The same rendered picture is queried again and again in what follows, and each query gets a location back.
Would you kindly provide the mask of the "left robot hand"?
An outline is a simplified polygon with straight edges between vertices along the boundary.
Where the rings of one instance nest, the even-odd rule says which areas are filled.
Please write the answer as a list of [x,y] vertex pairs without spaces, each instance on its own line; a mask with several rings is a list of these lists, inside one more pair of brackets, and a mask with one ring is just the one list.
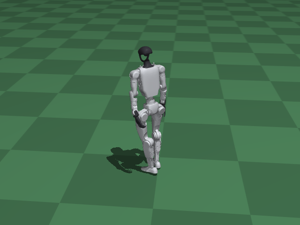
[[140,119],[139,119],[139,117],[138,117],[138,116],[139,116],[138,111],[135,110],[134,113],[135,113],[135,116],[133,116],[133,117],[135,117],[135,121],[136,121],[136,123],[138,124],[138,126],[139,126],[140,128],[145,128],[146,126],[144,126],[144,125],[141,123],[141,121],[140,121]]

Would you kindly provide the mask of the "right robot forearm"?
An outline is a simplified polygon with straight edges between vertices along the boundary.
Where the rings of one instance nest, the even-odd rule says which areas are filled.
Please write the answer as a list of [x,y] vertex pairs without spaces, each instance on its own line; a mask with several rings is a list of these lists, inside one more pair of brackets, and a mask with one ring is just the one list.
[[160,103],[161,104],[165,103],[166,92],[167,92],[167,87],[165,89],[160,90]]

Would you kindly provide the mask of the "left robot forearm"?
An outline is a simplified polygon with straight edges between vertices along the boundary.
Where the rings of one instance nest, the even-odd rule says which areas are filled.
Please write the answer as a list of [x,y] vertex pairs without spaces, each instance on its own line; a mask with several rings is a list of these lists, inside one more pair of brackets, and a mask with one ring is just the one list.
[[137,110],[137,98],[133,97],[132,91],[129,92],[129,96],[130,96],[130,101],[131,101],[132,115],[135,116],[134,111]]

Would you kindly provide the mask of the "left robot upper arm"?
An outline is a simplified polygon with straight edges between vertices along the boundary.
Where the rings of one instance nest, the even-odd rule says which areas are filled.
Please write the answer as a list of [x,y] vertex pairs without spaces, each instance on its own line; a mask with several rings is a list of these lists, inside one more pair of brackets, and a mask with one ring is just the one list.
[[130,86],[131,86],[131,91],[133,93],[133,97],[136,97],[138,95],[138,91],[137,91],[137,78],[140,75],[140,70],[136,69],[130,72],[129,76],[130,76]]

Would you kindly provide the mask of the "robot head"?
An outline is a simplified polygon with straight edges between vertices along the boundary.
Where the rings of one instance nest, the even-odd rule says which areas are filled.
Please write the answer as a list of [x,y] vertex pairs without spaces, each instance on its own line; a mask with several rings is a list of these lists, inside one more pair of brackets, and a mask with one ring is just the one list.
[[[138,50],[140,60],[143,62],[143,68],[151,68],[154,65],[150,63],[149,54],[152,53],[152,50],[148,46],[143,46]],[[146,60],[142,60],[141,55],[147,56]]]

